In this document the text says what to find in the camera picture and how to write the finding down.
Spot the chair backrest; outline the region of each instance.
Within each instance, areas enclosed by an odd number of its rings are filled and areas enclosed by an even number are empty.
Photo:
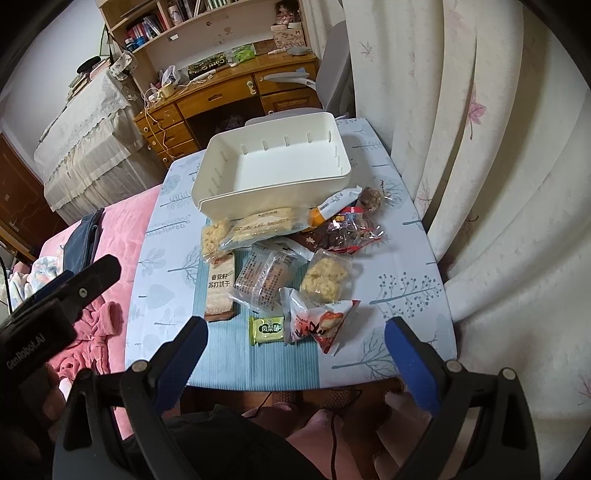
[[[316,76],[316,93],[324,110],[334,116],[340,115],[340,99],[351,73],[349,36],[344,21],[337,23],[329,32],[320,69]]]

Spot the white plastic bin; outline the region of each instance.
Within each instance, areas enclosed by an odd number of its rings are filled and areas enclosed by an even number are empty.
[[[213,221],[321,204],[349,184],[351,164],[330,113],[261,122],[215,135],[193,185]]]

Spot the red plastic wrapper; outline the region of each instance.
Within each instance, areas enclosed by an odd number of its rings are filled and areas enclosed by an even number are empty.
[[[342,209],[329,221],[327,250],[338,254],[353,254],[377,242],[384,230],[375,226],[361,206]]]
[[[345,319],[359,305],[359,300],[319,304],[294,288],[281,288],[280,295],[284,341],[294,343],[311,335],[323,353],[329,353]]]

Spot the chair seat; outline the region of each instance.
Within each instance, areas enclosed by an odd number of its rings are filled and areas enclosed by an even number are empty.
[[[294,108],[292,110],[283,110],[282,112],[275,112],[271,113],[267,116],[260,116],[258,118],[252,118],[245,125],[254,125],[260,124],[261,122],[267,122],[269,120],[277,120],[280,118],[288,118],[291,116],[298,116],[298,115],[307,115],[308,113],[318,113],[324,112],[324,110],[320,108]]]

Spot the black garment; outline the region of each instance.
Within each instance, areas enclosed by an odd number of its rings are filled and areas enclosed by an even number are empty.
[[[101,233],[99,223],[104,211],[99,208],[86,215],[72,232],[64,246],[63,270],[70,270],[75,275],[95,260]]]
[[[287,440],[221,405],[164,423],[203,480],[326,480]],[[137,477],[152,479],[134,437],[125,450]]]

